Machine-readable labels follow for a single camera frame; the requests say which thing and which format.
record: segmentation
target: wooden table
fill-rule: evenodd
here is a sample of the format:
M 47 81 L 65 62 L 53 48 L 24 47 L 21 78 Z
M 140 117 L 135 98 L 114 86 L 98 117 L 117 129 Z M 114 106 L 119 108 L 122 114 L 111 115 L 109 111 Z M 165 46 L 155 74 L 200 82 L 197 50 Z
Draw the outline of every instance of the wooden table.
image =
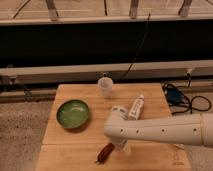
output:
M 190 170 L 184 150 L 145 141 L 128 141 L 132 150 L 129 156 L 115 149 L 105 164 L 94 163 L 108 143 L 103 125 L 111 107 L 122 105 L 129 110 L 141 93 L 145 97 L 141 119 L 170 116 L 160 84 L 115 84 L 111 99 L 103 99 L 95 84 L 60 85 L 48 120 L 37 171 Z M 81 99 L 90 108 L 91 120 L 84 130 L 67 131 L 57 123 L 57 109 L 70 99 Z

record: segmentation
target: white cup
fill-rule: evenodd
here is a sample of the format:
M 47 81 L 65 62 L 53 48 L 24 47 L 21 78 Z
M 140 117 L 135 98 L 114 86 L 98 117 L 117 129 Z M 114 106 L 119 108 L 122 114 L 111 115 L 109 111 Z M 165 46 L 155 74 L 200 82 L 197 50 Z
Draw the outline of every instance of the white cup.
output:
M 98 87 L 104 98 L 110 98 L 113 81 L 109 77 L 102 77 L 98 80 Z

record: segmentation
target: green bowl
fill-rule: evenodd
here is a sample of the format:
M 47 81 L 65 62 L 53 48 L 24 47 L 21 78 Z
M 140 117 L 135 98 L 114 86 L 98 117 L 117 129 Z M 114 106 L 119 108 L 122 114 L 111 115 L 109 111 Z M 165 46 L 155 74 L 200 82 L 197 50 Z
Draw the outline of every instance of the green bowl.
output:
M 67 129 L 81 127 L 88 121 L 89 117 L 89 107 L 81 100 L 67 101 L 57 111 L 59 124 Z

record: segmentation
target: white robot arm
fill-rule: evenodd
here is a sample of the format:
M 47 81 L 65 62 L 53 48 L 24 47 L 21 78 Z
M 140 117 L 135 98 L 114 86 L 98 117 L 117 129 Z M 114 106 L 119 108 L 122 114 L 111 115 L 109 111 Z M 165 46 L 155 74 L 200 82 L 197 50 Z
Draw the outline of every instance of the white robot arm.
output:
M 126 120 L 126 109 L 114 106 L 104 133 L 119 146 L 125 140 L 145 140 L 213 147 L 213 114 L 193 114 L 145 120 Z

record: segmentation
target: terrazzo floor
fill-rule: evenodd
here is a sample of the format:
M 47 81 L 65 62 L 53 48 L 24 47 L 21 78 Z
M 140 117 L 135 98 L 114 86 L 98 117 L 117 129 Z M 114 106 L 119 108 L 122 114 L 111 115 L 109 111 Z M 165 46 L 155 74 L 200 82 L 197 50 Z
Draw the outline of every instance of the terrazzo floor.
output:
M 204 95 L 213 103 L 213 93 L 189 94 L 194 95 Z M 0 171 L 35 170 L 52 104 L 53 101 L 0 104 Z M 196 101 L 195 105 L 205 107 L 206 103 Z M 185 148 L 193 171 L 213 170 L 213 149 Z

